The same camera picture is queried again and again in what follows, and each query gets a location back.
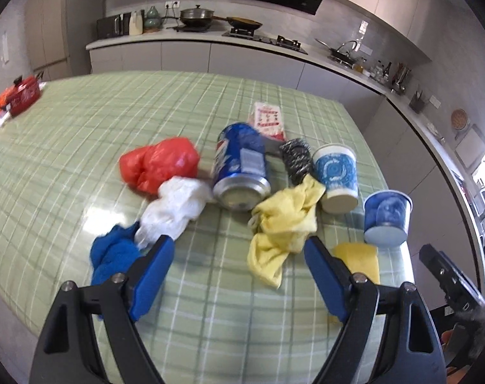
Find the yellow cloth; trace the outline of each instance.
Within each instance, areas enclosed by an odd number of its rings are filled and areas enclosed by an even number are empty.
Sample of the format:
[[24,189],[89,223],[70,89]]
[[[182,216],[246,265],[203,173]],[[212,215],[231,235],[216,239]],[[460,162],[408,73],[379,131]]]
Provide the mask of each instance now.
[[364,243],[343,243],[331,252],[341,259],[351,273],[363,273],[374,284],[379,284],[378,249]]
[[262,281],[280,287],[285,259],[301,252],[308,234],[317,231],[315,206],[325,190],[307,174],[301,185],[280,190],[253,209],[248,267]]

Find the red plastic bag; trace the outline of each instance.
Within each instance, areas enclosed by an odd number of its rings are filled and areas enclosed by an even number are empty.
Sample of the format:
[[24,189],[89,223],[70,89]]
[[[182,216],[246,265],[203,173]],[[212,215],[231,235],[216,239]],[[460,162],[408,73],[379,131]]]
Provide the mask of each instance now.
[[173,176],[195,178],[200,155],[184,137],[166,139],[155,146],[145,146],[120,157],[123,181],[132,188],[157,195],[163,182]]

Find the screw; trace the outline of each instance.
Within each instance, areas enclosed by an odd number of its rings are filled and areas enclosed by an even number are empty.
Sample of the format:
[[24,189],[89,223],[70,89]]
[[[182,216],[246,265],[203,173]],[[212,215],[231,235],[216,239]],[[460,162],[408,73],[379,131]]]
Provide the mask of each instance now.
[[116,273],[111,276],[111,281],[114,284],[123,283],[124,280],[125,280],[125,274],[123,273]]
[[414,292],[417,289],[417,287],[410,282],[404,282],[404,288],[407,292]]
[[358,284],[367,283],[367,276],[363,273],[354,273],[353,278]]
[[72,280],[67,280],[65,283],[63,283],[61,285],[61,289],[64,292],[69,292],[70,290],[72,290],[74,288],[75,285],[76,284]]

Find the wall tile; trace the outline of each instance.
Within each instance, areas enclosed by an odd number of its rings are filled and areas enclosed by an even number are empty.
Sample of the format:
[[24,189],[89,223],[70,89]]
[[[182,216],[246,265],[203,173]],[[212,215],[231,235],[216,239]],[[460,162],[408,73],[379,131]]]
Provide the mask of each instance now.
[[[155,5],[164,15],[165,1],[170,0],[106,0],[106,15],[128,12]],[[335,0],[323,0],[317,14],[312,16],[287,7],[253,0],[180,0],[180,8],[200,4],[215,11],[216,16],[239,16],[255,19],[264,24],[260,33],[269,36],[283,35],[297,39],[322,51],[315,38],[338,47],[344,41],[361,38],[358,33],[362,20],[369,23],[363,43],[373,50],[369,65],[378,60],[404,62],[411,66],[429,62],[429,59],[412,43],[381,22]]]
[[485,31],[471,11],[453,8],[435,59],[414,68],[413,75],[428,97],[434,94],[441,101],[439,109],[428,103],[424,114],[448,146],[455,149],[462,139],[455,140],[450,124],[457,108],[466,110],[485,134]]

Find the faucet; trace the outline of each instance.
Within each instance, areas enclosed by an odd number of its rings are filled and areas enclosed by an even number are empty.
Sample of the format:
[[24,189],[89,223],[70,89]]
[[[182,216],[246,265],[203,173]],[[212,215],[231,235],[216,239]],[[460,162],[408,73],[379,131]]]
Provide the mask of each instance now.
[[353,46],[351,47],[351,50],[352,50],[352,51],[353,51],[354,49],[356,49],[356,46],[358,46],[358,42],[357,42],[356,40],[348,40],[347,42],[344,42],[344,43],[342,43],[342,44],[341,44],[341,46],[340,46],[340,47],[337,49],[337,52],[338,52],[338,53],[341,53],[341,51],[340,51],[340,50],[341,50],[341,49],[342,49],[344,46],[346,46],[348,43],[352,43],[352,44],[353,44]]

